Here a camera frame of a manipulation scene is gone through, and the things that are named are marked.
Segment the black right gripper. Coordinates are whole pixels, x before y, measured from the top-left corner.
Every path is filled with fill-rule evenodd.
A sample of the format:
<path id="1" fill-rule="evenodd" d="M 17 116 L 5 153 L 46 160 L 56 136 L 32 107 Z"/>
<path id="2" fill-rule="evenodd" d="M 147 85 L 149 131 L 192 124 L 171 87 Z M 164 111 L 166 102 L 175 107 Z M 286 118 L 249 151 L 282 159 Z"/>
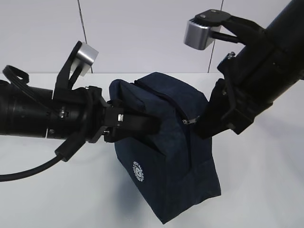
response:
<path id="1" fill-rule="evenodd" d="M 274 102 L 276 53 L 227 54 L 218 65 L 219 79 L 209 102 L 194 125 L 202 139 L 231 129 L 240 134 Z"/>

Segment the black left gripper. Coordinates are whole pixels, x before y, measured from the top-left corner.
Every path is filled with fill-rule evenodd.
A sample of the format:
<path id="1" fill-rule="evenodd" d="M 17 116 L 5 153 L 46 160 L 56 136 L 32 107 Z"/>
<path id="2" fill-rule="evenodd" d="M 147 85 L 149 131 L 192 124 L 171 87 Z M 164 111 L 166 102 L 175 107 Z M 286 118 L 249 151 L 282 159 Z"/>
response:
<path id="1" fill-rule="evenodd" d="M 60 90 L 55 93 L 53 104 L 63 111 L 63 117 L 51 115 L 49 120 L 50 139 L 66 139 L 87 124 L 85 140 L 96 143 L 101 137 L 105 100 L 102 89 L 96 86 L 80 87 L 75 90 Z M 160 130 L 158 117 L 140 112 L 127 106 L 119 99 L 107 102 L 104 109 L 104 141 L 114 143 L 125 137 L 138 134 L 156 134 Z"/>

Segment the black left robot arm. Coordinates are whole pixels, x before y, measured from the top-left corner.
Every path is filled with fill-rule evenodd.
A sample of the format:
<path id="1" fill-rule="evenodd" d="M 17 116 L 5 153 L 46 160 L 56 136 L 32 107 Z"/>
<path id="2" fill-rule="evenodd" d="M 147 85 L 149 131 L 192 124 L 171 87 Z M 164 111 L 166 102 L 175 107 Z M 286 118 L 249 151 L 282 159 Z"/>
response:
<path id="1" fill-rule="evenodd" d="M 70 90 L 54 99 L 53 91 L 33 88 L 55 108 L 51 112 L 6 81 L 0 83 L 0 133 L 2 135 L 66 139 L 87 123 L 85 140 L 95 143 L 101 136 L 113 143 L 123 138 L 156 134 L 158 117 L 136 111 L 121 100 L 106 102 L 102 89 Z"/>

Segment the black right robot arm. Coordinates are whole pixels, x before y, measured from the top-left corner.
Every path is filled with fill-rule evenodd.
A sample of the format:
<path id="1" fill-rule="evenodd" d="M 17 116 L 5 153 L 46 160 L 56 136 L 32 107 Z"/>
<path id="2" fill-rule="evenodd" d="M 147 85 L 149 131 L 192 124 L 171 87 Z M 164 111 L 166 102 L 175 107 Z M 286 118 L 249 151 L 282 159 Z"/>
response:
<path id="1" fill-rule="evenodd" d="M 304 77 L 304 3 L 293 0 L 267 28 L 224 11 L 207 10 L 195 22 L 223 26 L 227 34 L 213 38 L 242 43 L 218 65 L 223 74 L 209 103 L 194 124 L 195 133 L 209 138 L 231 129 L 240 134 L 256 116 L 273 105 L 287 89 Z"/>

